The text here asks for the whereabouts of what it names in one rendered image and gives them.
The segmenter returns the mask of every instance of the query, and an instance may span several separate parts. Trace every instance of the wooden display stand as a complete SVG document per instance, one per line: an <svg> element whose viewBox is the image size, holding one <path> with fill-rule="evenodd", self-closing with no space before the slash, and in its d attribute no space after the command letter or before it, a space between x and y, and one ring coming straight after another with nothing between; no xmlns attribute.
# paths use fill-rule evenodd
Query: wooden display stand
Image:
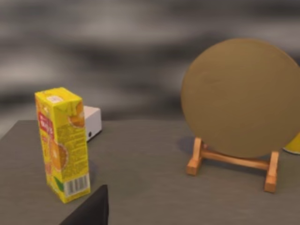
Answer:
<svg viewBox="0 0 300 225"><path fill-rule="evenodd" d="M266 170L267 176L264 184L264 191L274 193L277 183L277 167L278 167L279 152L273 151L269 161L259 159L244 159L226 156L214 151L208 150L201 138L195 138L193 156L187 165L187 174L196 175L201 162L204 158L231 163L235 165L242 165L252 167L260 170Z"/></svg>

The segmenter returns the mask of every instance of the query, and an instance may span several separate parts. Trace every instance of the small white box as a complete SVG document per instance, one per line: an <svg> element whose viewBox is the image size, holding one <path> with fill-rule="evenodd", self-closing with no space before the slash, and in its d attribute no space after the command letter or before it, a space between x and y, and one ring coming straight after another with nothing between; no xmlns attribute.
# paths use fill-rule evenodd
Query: small white box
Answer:
<svg viewBox="0 0 300 225"><path fill-rule="evenodd" d="M87 142L102 130L101 110L84 106L85 130Z"/></svg>

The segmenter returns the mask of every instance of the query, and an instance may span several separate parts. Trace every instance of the brown disc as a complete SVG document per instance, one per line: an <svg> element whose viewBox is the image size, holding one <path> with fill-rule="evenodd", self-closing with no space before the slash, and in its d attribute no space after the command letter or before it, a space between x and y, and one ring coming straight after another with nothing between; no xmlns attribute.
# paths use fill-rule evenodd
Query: brown disc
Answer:
<svg viewBox="0 0 300 225"><path fill-rule="evenodd" d="M263 41L227 40L191 64L181 105L195 136L212 149L240 158L267 155L300 131L300 69Z"/></svg>

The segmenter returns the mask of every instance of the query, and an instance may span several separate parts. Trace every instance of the blurry background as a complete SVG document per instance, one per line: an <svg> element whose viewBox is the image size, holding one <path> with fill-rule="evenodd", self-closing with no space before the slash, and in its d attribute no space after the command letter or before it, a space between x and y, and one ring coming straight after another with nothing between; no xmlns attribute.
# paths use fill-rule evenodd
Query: blurry background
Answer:
<svg viewBox="0 0 300 225"><path fill-rule="evenodd" d="M182 117L180 85L207 47L267 40L300 62L299 0L0 0L0 136L63 86L104 120Z"/></svg>

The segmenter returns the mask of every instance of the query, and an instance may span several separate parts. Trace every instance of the gray tabletop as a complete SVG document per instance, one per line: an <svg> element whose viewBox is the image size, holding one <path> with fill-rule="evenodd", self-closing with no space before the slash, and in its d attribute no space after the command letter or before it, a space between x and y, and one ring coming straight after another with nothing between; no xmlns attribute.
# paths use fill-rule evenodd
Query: gray tabletop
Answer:
<svg viewBox="0 0 300 225"><path fill-rule="evenodd" d="M298 225L300 156L281 152L277 192L265 172L206 160L185 174L193 136L184 121L104 122L89 143L92 192L109 187L110 225ZM58 225L88 196L63 204L46 185L36 121L0 141L0 224Z"/></svg>

